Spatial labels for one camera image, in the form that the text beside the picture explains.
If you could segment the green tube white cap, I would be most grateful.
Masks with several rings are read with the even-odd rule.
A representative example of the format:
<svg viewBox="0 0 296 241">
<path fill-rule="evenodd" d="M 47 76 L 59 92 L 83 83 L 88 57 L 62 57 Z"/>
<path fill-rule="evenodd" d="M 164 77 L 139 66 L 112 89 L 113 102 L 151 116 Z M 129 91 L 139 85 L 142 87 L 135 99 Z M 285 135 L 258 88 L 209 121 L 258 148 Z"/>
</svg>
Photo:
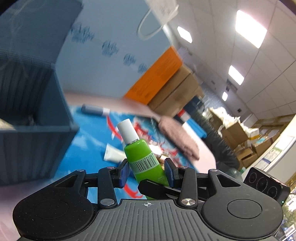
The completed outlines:
<svg viewBox="0 0 296 241">
<path fill-rule="evenodd" d="M 168 180 L 147 142 L 139 138 L 130 119 L 118 123 L 117 128 L 125 143 L 125 155 L 138 183 L 148 179 L 168 186 Z"/>
</svg>

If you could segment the white cream tube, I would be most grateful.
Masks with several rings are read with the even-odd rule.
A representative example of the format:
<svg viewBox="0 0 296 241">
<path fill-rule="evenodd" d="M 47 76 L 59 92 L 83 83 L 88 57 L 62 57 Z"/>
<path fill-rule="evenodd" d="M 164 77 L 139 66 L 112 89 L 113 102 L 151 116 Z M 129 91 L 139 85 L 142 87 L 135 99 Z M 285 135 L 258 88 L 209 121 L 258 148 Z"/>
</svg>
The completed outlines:
<svg viewBox="0 0 296 241">
<path fill-rule="evenodd" d="M 110 144 L 106 145 L 104 161 L 110 161 L 113 163 L 121 163 L 124 159 L 126 159 L 126 155 L 124 151 L 121 151 Z"/>
</svg>

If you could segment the pink knitted cloth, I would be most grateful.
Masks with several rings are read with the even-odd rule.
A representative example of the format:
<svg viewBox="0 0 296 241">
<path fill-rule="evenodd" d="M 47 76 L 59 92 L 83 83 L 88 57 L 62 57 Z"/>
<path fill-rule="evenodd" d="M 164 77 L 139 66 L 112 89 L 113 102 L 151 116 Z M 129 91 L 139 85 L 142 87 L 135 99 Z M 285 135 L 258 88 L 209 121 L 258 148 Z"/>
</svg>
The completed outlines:
<svg viewBox="0 0 296 241">
<path fill-rule="evenodd" d="M 199 161 L 200 153 L 197 143 L 177 120 L 169 116 L 162 116 L 159 119 L 158 128 L 182 151 L 188 160 Z"/>
</svg>

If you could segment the black leather chair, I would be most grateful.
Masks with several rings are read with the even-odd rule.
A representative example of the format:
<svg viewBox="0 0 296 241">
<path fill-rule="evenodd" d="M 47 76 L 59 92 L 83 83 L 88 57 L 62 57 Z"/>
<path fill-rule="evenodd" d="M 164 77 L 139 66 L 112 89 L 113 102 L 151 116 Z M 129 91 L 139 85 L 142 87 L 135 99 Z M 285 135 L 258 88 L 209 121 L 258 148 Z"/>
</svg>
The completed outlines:
<svg viewBox="0 0 296 241">
<path fill-rule="evenodd" d="M 231 168 L 239 170 L 240 162 L 236 155 L 210 122 L 198 111 L 192 112 L 191 118 L 206 132 L 207 137 L 203 138 L 203 141 L 212 152 L 217 169 L 223 172 Z"/>
</svg>

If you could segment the grey marker white cap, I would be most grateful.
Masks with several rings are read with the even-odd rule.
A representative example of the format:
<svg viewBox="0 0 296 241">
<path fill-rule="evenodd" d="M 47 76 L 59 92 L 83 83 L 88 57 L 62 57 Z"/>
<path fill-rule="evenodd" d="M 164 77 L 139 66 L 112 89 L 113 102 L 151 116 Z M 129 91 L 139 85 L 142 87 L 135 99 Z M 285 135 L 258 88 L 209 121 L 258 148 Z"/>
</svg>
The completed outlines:
<svg viewBox="0 0 296 241">
<path fill-rule="evenodd" d="M 84 114 L 91 114 L 97 116 L 108 116 L 110 114 L 110 109 L 95 105 L 83 104 L 81 106 L 81 112 Z"/>
</svg>

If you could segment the dark blue storage box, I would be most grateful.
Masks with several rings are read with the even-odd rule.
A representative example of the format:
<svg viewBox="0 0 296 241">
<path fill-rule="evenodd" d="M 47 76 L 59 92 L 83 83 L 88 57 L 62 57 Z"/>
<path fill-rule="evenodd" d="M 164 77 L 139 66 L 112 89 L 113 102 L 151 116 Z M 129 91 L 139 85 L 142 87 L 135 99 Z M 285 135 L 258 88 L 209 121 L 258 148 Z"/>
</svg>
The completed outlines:
<svg viewBox="0 0 296 241">
<path fill-rule="evenodd" d="M 12 1 L 1 13 L 1 185 L 51 178 L 79 130 L 55 64 L 80 1 Z"/>
</svg>

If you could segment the brown cardboard box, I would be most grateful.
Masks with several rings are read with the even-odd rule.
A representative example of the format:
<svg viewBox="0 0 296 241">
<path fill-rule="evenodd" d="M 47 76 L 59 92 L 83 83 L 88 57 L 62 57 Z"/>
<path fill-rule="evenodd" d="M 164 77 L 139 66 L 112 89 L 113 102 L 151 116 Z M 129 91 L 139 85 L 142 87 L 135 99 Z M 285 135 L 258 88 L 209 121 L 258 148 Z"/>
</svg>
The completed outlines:
<svg viewBox="0 0 296 241">
<path fill-rule="evenodd" d="M 185 64 L 168 80 L 148 103 L 159 115 L 174 117 L 193 97 L 204 97 L 203 90 L 192 70 Z"/>
</svg>

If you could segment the orange box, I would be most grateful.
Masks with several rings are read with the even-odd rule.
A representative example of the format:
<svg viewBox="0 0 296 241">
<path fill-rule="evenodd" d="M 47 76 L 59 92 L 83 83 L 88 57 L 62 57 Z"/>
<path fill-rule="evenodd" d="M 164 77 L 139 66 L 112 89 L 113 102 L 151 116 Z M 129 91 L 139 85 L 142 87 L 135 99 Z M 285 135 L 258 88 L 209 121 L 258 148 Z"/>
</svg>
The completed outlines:
<svg viewBox="0 0 296 241">
<path fill-rule="evenodd" d="M 144 75 L 128 90 L 125 98 L 147 105 L 183 62 L 174 46 L 170 46 Z"/>
</svg>

